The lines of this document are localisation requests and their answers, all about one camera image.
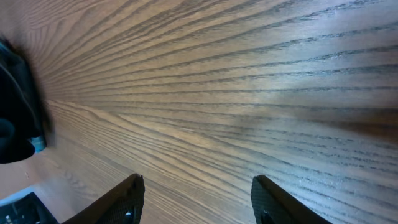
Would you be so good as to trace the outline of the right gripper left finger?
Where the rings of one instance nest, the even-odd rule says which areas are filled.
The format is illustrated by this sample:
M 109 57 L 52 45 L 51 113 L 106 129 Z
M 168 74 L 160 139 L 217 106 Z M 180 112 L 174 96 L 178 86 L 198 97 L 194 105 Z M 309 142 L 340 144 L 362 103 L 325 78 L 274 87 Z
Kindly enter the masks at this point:
M 144 193 L 143 176 L 130 175 L 64 224 L 139 224 L 144 208 Z

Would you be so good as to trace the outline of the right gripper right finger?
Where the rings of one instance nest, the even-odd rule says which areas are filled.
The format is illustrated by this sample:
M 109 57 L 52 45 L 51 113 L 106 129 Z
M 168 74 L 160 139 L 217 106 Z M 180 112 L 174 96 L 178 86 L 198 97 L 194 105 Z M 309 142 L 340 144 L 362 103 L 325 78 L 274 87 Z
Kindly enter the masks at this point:
M 330 224 L 264 175 L 252 180 L 251 202 L 257 224 Z

